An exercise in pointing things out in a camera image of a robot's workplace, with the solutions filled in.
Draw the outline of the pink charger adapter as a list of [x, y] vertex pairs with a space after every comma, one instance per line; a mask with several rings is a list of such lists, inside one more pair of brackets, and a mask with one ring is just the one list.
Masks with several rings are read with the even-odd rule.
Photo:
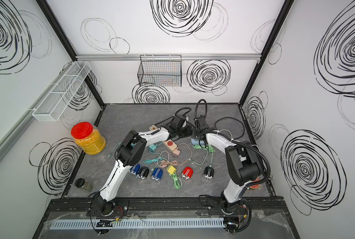
[[173, 152], [172, 152], [172, 156], [174, 158], [178, 158], [180, 155], [180, 151], [178, 149], [174, 149]]

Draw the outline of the teal charger adapter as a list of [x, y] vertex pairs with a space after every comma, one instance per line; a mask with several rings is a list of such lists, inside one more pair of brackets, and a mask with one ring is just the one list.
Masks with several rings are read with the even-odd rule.
[[157, 143], [157, 144], [151, 144], [148, 146], [149, 152], [153, 153], [157, 150], [158, 146], [160, 146], [162, 143]]

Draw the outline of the red shaver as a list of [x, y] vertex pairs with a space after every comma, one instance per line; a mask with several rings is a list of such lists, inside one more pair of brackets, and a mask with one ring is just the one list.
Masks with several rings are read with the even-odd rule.
[[191, 167], [186, 167], [183, 171], [182, 171], [182, 177], [186, 180], [189, 180], [192, 178], [193, 175], [193, 169]]

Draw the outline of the yellow-green charger adapter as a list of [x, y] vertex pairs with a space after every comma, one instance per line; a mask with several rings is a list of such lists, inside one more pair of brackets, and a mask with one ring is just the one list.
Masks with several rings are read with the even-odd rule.
[[173, 166], [173, 165], [170, 165], [168, 168], [167, 168], [167, 172], [169, 175], [173, 175], [176, 173], [176, 168]]

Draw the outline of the blue striped shaver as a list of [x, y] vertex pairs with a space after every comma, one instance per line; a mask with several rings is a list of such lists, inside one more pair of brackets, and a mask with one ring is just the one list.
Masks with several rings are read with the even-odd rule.
[[160, 181], [163, 176], [163, 170], [161, 168], [156, 168], [151, 175], [151, 179], [154, 181]]

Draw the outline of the beige power strip red sockets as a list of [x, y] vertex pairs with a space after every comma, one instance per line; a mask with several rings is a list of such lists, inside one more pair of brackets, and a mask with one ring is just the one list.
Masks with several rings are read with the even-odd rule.
[[171, 140], [173, 131], [168, 130], [165, 127], [157, 128], [155, 125], [150, 127], [152, 134], [147, 140], [147, 146], [153, 147], [157, 143], [162, 142], [170, 151], [174, 151], [177, 148], [177, 145]]

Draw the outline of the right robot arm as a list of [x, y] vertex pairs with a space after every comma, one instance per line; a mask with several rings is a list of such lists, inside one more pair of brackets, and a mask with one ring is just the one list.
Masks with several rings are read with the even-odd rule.
[[241, 142], [210, 128], [205, 116], [194, 119], [193, 135], [199, 141], [219, 149], [225, 154], [230, 181], [220, 196], [223, 211], [240, 205], [242, 197], [251, 186], [267, 182], [271, 167], [267, 158], [247, 141]]

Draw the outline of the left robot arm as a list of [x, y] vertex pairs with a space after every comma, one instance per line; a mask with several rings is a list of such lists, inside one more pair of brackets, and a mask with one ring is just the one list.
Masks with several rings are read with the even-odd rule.
[[131, 167], [139, 163], [146, 147], [175, 137], [184, 138], [191, 135], [192, 128], [188, 116], [174, 115], [172, 120], [160, 127], [155, 126], [146, 132], [132, 130], [114, 152], [114, 167], [99, 190], [99, 197], [109, 202], [117, 196], [118, 189]]

